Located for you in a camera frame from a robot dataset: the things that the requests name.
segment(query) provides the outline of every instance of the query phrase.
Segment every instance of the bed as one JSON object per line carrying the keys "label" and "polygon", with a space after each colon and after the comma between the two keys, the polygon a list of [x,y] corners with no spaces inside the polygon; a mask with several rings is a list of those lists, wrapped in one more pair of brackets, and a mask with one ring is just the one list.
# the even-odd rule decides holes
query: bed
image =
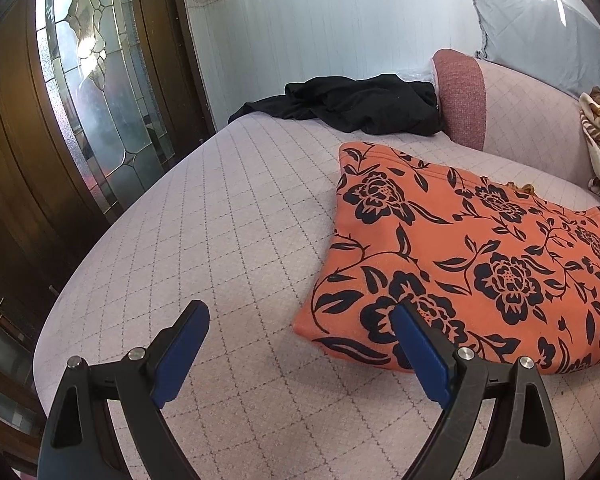
{"label": "bed", "polygon": [[[378,138],[318,120],[244,116],[158,181],[65,286],[34,357],[45,410],[69,356],[119,359],[197,298],[210,309],[210,331],[163,415],[201,478],[401,478],[439,407],[413,374],[328,358],[290,330],[330,243],[338,147],[354,139],[531,183],[569,208],[600,205],[575,184],[443,133]],[[575,479],[600,451],[600,365],[544,382],[566,477]],[[485,405],[456,478],[471,473],[489,411]],[[146,478],[115,403],[112,416],[133,478]]]}

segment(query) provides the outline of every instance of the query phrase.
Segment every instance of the black cloth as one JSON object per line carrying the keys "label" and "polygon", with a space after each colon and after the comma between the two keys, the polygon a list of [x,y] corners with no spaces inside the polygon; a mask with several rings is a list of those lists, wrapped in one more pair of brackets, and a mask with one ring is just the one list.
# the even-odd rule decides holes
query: black cloth
{"label": "black cloth", "polygon": [[431,83],[406,82],[395,74],[356,81],[342,76],[289,83],[284,95],[245,103],[229,122],[252,112],[280,119],[321,119],[341,132],[432,136],[442,129]]}

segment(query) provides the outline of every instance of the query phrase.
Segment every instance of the stained glass window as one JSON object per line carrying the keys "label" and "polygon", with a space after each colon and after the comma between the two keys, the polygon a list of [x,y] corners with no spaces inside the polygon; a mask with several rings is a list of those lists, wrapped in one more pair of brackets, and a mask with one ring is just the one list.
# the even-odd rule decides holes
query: stained glass window
{"label": "stained glass window", "polygon": [[130,0],[36,0],[40,63],[69,152],[110,222],[174,165]]}

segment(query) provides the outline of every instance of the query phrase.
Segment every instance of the black flower print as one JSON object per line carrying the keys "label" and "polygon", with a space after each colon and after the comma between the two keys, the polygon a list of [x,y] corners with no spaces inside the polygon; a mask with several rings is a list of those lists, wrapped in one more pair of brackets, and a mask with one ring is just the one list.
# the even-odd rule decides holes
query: black flower print
{"label": "black flower print", "polygon": [[407,359],[407,355],[404,353],[404,350],[402,350],[400,343],[396,343],[394,345],[393,354],[395,356],[395,360],[398,361],[400,368],[404,368],[405,370],[413,370],[413,367]]}
{"label": "black flower print", "polygon": [[582,226],[577,226],[574,232],[581,241],[591,247],[593,253],[600,260],[600,237],[591,231],[587,231]]}
{"label": "black flower print", "polygon": [[582,361],[580,359],[576,359],[573,363],[571,363],[569,366],[567,366],[563,372],[559,372],[559,373],[568,374],[570,372],[577,372],[579,370],[584,370],[584,368],[589,368],[590,366],[591,366],[591,353],[588,353],[587,355],[585,355],[582,358]]}
{"label": "black flower print", "polygon": [[515,224],[522,223],[522,217],[526,211],[518,204],[509,202],[509,197],[502,188],[489,184],[487,187],[476,187],[475,195],[481,202],[498,212],[502,218]]}
{"label": "black flower print", "polygon": [[524,321],[528,308],[544,301],[538,280],[531,277],[526,262],[515,256],[493,253],[489,263],[475,266],[474,275],[475,289],[496,300],[496,308],[507,324]]}
{"label": "black flower print", "polygon": [[474,194],[468,189],[456,189],[456,195],[464,196],[465,198],[473,198]]}
{"label": "black flower print", "polygon": [[549,343],[546,338],[541,337],[538,339],[538,353],[540,358],[536,361],[536,364],[543,370],[550,368],[555,357],[555,345]]}
{"label": "black flower print", "polygon": [[386,173],[372,171],[342,196],[345,202],[356,207],[356,218],[373,224],[382,216],[396,215],[407,225],[415,220],[413,211],[405,202],[404,191]]}
{"label": "black flower print", "polygon": [[369,340],[374,343],[392,343],[397,337],[389,322],[389,314],[397,303],[412,305],[433,328],[442,330],[447,338],[461,344],[467,341],[464,323],[454,319],[456,311],[447,298],[427,294],[422,282],[412,272],[394,272],[389,284],[389,296],[380,296],[360,312],[360,323],[368,331]]}
{"label": "black flower print", "polygon": [[389,322],[389,314],[396,304],[394,298],[380,296],[375,303],[362,309],[360,323],[369,332],[370,341],[380,344],[398,341]]}

